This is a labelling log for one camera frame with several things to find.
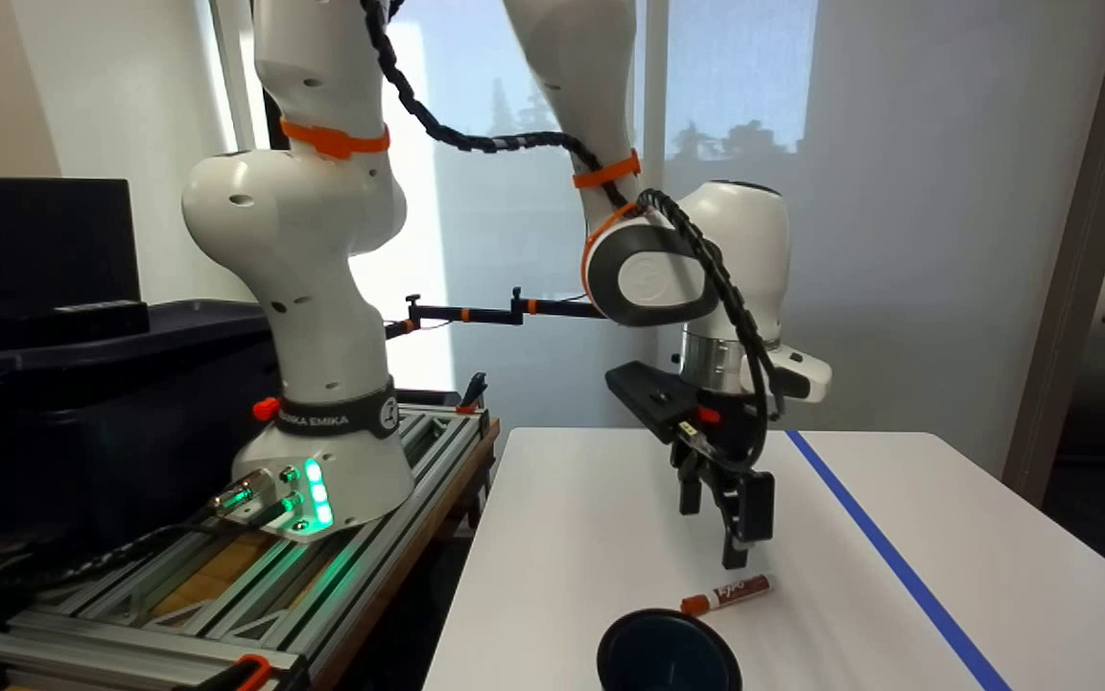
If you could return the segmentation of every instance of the blue line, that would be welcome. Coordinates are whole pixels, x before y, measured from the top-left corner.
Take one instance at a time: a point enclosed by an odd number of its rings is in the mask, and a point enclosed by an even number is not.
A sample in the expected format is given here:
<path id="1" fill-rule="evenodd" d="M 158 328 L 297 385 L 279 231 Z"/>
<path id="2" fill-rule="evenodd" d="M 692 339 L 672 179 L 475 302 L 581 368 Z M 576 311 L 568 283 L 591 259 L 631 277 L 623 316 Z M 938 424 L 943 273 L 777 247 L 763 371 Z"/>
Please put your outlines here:
<path id="1" fill-rule="evenodd" d="M 814 465 L 814 474 L 825 479 L 833 498 L 851 515 L 851 522 L 864 529 L 864 539 L 874 544 L 874 554 L 891 566 L 891 571 L 902 579 L 902 586 L 914 594 L 914 602 L 928 616 L 928 621 L 939 631 L 939 636 L 952 647 L 952 654 L 971 670 L 978 686 L 1011 691 L 1002 672 L 983 655 L 983 648 L 969 636 L 969 631 L 943 609 L 943 602 L 928 590 L 928 584 L 905 566 L 905 557 L 874 526 L 874 519 L 857 502 L 857 494 L 833 476 L 825 458 L 797 432 L 788 432 L 788 437 Z"/>

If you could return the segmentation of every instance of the white wall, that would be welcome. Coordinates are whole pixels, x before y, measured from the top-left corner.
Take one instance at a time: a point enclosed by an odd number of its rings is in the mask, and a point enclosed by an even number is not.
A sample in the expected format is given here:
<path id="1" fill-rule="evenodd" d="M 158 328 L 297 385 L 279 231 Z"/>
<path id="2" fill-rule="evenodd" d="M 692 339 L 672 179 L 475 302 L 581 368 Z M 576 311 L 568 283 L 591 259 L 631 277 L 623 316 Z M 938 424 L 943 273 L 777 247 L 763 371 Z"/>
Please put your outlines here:
<path id="1" fill-rule="evenodd" d="M 1105 69 L 1094 0 L 822 0 L 788 336 L 819 426 L 1002 474 Z"/>
<path id="2" fill-rule="evenodd" d="M 245 295 L 182 224 L 219 154 L 194 0 L 0 0 L 0 177 L 127 177 L 149 302 Z"/>

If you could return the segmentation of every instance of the computer monitor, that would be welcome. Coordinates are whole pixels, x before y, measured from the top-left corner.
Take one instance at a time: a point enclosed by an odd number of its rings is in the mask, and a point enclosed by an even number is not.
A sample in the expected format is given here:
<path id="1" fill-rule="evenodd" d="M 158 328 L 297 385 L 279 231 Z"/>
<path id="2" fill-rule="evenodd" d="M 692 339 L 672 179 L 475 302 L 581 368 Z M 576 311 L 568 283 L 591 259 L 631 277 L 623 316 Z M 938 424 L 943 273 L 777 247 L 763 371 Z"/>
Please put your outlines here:
<path id="1" fill-rule="evenodd" d="M 0 336 L 114 301 L 140 302 L 127 179 L 0 177 Z"/>

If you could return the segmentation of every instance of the small object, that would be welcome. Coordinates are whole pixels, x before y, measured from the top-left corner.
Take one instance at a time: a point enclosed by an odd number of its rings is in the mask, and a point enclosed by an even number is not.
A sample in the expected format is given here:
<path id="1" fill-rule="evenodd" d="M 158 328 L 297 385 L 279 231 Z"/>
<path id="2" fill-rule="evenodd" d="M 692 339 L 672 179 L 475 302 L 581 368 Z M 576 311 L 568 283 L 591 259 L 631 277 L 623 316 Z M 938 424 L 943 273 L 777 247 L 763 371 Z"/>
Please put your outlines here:
<path id="1" fill-rule="evenodd" d="M 245 654 L 236 670 L 203 681 L 195 691 L 263 691 L 272 681 L 272 659 Z"/>
<path id="2" fill-rule="evenodd" d="M 457 414 L 475 414 L 483 393 L 487 393 L 487 382 L 483 382 L 483 371 L 475 371 L 475 377 L 467 382 L 467 393 L 464 393 L 461 403 L 457 403 Z"/>
<path id="3" fill-rule="evenodd" d="M 721 410 L 719 406 L 699 406 L 695 419 L 699 419 L 699 426 L 721 426 Z"/>
<path id="4" fill-rule="evenodd" d="M 635 609 L 598 643 L 598 682 L 607 691 L 741 691 L 732 648 L 699 620 L 678 609 Z"/>
<path id="5" fill-rule="evenodd" d="M 264 401 L 252 401 L 252 406 L 251 406 L 251 414 L 252 414 L 252 424 L 272 424 L 278 414 L 279 414 L 279 397 L 264 397 Z"/>
<path id="6" fill-rule="evenodd" d="M 678 609 L 692 620 L 704 620 L 705 609 L 730 608 L 737 598 L 753 598 L 761 590 L 772 590 L 769 575 L 737 579 L 737 584 L 713 586 L 705 594 L 687 594 L 687 598 L 678 598 Z"/>

